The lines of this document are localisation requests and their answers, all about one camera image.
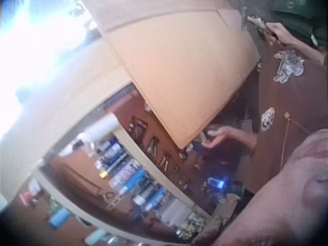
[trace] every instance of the blue bottle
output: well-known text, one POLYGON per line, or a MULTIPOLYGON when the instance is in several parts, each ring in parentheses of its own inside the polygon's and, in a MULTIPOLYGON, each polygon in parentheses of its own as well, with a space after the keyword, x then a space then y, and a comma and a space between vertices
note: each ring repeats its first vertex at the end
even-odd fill
POLYGON ((49 223, 58 229, 71 215, 71 212, 69 212, 67 209, 61 208, 57 213, 51 216, 49 223))

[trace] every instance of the wooden board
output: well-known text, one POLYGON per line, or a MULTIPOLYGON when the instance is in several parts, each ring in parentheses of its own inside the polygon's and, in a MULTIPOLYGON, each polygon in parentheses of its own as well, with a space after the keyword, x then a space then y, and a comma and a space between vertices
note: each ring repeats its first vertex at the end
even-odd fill
POLYGON ((61 65, 54 79, 34 92, 0 146, 1 189, 11 201, 37 162, 79 121, 130 83, 98 39, 61 65))
POLYGON ((248 32, 228 28, 217 12, 149 18, 106 38, 179 148, 220 112, 259 60, 248 32))
POLYGON ((105 32, 149 17, 230 7, 227 0, 83 0, 83 3, 105 32))

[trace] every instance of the label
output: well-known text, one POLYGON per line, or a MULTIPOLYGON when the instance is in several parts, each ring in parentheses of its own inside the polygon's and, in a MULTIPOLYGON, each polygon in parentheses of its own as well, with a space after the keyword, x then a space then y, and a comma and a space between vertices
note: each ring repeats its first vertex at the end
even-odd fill
POLYGON ((135 159, 131 159, 129 163, 108 182, 109 186, 119 190, 139 167, 140 164, 135 159))
POLYGON ((121 149, 121 146, 118 143, 115 143, 105 154, 105 158, 113 157, 119 150, 121 149))

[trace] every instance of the store shelf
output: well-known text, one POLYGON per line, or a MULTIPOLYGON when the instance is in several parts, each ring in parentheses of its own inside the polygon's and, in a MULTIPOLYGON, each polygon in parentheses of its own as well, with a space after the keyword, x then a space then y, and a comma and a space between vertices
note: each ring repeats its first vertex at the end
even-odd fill
POLYGON ((36 178, 39 184, 63 207, 71 211, 73 214, 79 216, 80 218, 93 224, 94 226, 106 230, 109 233, 150 245, 188 245, 185 243, 157 240, 156 238, 150 237, 141 228, 135 227, 133 224, 126 225, 122 222, 114 220, 109 216, 106 216, 105 214, 102 214, 101 211, 88 207, 85 201, 74 197, 73 194, 69 194, 68 192, 63 191, 60 188, 60 183, 56 183, 54 180, 52 180, 52 178, 47 175, 47 172, 41 168, 35 169, 33 176, 36 178))
MULTIPOLYGON (((143 153, 143 151, 133 141, 133 139, 121 125, 114 129, 113 134, 125 147, 125 150, 131 156, 133 156, 148 171, 148 173, 153 176, 153 178, 156 179, 166 190, 168 190, 173 196, 178 198, 187 206, 191 208, 195 207, 195 203, 154 165, 154 163, 147 157, 146 154, 143 153)), ((196 209, 207 219, 211 218, 211 216, 202 208, 196 206, 196 209)))

